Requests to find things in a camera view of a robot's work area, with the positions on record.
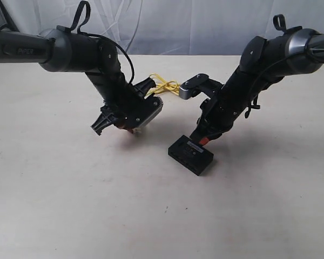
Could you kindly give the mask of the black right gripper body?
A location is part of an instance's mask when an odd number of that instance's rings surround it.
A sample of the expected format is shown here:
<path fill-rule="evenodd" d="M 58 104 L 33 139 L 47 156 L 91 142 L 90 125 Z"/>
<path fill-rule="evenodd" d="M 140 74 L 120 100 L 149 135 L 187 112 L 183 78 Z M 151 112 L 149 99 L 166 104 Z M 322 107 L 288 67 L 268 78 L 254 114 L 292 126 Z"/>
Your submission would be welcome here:
<path fill-rule="evenodd" d="M 201 116 L 197 121 L 195 130 L 190 138 L 198 143 L 203 137 L 211 137 L 213 140 L 228 132 L 237 117 L 246 108 L 246 100 L 243 98 L 211 98 L 204 101 L 200 108 Z"/>

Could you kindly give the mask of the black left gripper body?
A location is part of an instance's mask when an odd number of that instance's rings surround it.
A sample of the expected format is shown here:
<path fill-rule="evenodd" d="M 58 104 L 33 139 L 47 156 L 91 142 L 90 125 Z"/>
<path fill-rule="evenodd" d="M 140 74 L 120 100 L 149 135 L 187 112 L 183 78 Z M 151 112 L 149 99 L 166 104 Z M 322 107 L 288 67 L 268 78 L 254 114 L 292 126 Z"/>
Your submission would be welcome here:
<path fill-rule="evenodd" d="M 147 94 L 155 86 L 153 80 L 143 80 L 135 85 L 127 83 L 123 85 L 101 84 L 99 93 L 104 99 L 104 105 L 100 108 L 100 113 L 113 113 L 116 116 L 113 126 L 125 125 L 126 116 L 130 111 L 149 96 L 155 96 Z"/>

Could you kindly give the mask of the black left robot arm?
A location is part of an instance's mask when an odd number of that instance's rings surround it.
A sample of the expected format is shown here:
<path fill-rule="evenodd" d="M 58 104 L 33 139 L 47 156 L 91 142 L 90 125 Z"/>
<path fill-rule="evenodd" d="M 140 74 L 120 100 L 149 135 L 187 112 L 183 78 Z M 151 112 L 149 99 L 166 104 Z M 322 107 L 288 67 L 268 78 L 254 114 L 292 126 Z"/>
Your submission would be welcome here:
<path fill-rule="evenodd" d="M 133 62 L 117 42 L 81 30 L 90 16 L 90 3 L 80 1 L 70 27 L 59 25 L 29 35 L 1 24 L 0 63 L 38 63 L 49 72 L 84 73 L 103 99 L 91 128 L 98 135 L 111 125 L 135 133 L 162 111 L 163 101 L 148 93 L 156 86 L 151 77 L 136 84 L 125 78 L 118 53 L 131 67 Z"/>

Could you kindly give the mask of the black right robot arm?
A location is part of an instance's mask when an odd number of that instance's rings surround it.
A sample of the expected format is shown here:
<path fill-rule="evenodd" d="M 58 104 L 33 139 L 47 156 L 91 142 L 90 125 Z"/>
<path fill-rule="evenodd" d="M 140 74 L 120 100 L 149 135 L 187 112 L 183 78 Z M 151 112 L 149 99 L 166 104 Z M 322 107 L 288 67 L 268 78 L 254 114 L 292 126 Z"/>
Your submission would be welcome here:
<path fill-rule="evenodd" d="M 281 36 L 254 37 L 245 47 L 238 67 L 224 84 L 199 73 L 182 84 L 185 98 L 205 93 L 201 116 L 190 139 L 205 145 L 228 132 L 240 114 L 260 109 L 258 96 L 286 76 L 310 74 L 324 65 L 324 33 L 296 26 L 287 28 L 282 14 L 273 17 Z"/>

